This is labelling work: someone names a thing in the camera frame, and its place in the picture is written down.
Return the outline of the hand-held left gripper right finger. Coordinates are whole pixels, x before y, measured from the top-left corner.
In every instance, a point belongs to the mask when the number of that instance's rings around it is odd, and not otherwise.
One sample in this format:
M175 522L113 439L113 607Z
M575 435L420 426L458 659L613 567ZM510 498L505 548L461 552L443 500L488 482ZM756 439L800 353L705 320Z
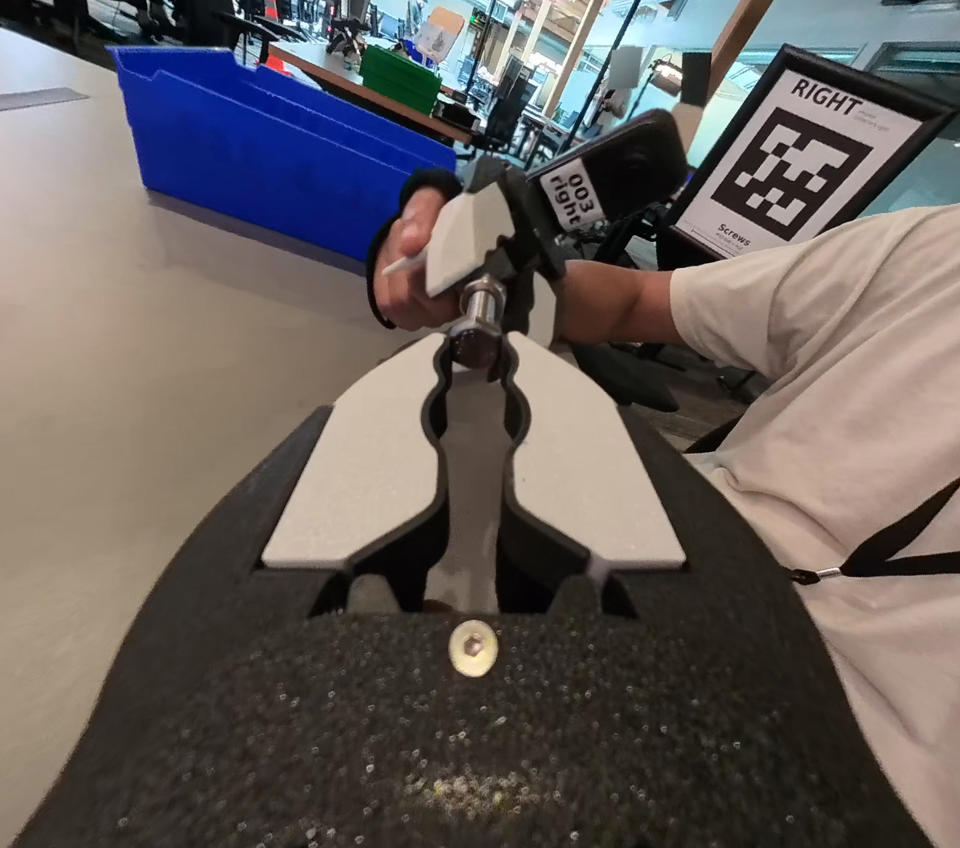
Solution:
M531 575L677 571L687 562L617 403L520 332L510 356L516 410L504 548Z

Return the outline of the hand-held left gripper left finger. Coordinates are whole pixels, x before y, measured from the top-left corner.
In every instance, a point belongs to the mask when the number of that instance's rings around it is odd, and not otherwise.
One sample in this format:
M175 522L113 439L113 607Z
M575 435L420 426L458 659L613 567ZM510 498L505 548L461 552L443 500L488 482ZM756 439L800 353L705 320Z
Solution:
M430 333L364 374L331 407L261 560L346 573L382 554L427 572L450 537L450 343Z

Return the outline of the steel hex bolt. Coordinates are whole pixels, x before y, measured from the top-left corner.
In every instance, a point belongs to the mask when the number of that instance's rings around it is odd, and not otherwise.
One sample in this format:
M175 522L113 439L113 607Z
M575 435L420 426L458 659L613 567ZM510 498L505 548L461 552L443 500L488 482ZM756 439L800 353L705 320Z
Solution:
M496 278L483 275L469 281L462 290L462 318L455 334L500 338L506 305L507 290Z

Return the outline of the blue plastic bin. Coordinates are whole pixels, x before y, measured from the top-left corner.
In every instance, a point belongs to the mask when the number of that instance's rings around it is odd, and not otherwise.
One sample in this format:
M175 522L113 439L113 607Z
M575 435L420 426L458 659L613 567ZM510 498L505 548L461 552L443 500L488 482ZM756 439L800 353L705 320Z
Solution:
M114 46L144 187L362 262L417 169L454 150L218 48Z

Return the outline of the person's right forearm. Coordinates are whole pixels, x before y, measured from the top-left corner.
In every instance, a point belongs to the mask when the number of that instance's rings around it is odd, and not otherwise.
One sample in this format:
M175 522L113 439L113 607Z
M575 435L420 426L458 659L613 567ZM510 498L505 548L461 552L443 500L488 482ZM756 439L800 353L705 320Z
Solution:
M557 283L557 334L566 342L681 344L671 272L570 260Z

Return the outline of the person's right hand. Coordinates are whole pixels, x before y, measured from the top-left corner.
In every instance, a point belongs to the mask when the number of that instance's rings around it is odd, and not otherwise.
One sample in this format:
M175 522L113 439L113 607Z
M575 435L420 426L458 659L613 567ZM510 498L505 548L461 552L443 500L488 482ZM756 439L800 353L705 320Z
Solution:
M445 194L433 187L414 192L378 250L372 281L375 304L379 314L399 329L437 329L461 315L454 292L435 298L427 294L424 268L384 274L399 259L414 257L426 248L447 201Z

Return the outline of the framed marker sign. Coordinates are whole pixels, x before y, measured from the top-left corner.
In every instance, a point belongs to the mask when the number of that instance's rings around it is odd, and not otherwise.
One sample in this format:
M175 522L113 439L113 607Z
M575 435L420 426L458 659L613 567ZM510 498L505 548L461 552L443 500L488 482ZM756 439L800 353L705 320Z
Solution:
M659 267L796 245L859 217L957 116L945 99L784 44L663 219Z

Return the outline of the green plastic crate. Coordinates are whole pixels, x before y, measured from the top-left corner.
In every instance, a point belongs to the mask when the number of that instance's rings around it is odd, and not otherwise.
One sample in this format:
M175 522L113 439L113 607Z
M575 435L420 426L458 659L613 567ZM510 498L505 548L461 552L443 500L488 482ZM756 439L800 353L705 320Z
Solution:
M365 88L428 117L442 87L442 78L432 69L399 51L370 43L363 53L359 75Z

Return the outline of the long wooden table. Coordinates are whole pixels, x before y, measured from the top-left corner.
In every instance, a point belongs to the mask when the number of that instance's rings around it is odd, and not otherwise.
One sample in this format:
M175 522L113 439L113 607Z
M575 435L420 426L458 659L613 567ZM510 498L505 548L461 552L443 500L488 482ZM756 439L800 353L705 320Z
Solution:
M341 57L328 54L321 42L275 40L270 43L269 52L270 56L298 70L336 98L349 101L444 145L473 146L470 132L364 86L362 78L350 71Z

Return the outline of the person in white shirt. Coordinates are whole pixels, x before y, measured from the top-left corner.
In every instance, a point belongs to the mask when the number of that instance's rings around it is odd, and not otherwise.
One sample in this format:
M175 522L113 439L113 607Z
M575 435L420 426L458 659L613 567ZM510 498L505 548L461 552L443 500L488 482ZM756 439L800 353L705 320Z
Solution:
M701 472L786 569L839 567L959 474L959 207L675 273L682 340L770 387ZM875 756L958 846L958 573L799 587Z

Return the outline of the orange traffic cone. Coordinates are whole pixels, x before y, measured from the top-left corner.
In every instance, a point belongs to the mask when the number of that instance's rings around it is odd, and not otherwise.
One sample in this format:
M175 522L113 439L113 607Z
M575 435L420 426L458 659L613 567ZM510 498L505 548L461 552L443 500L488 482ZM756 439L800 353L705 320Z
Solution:
M265 14L260 17L259 24L269 30L271 34L270 37L261 42L258 65L278 74L290 75L291 71L283 60L275 54L272 54L270 49L271 44L279 41L287 41L291 34L281 24L277 0L265 0Z

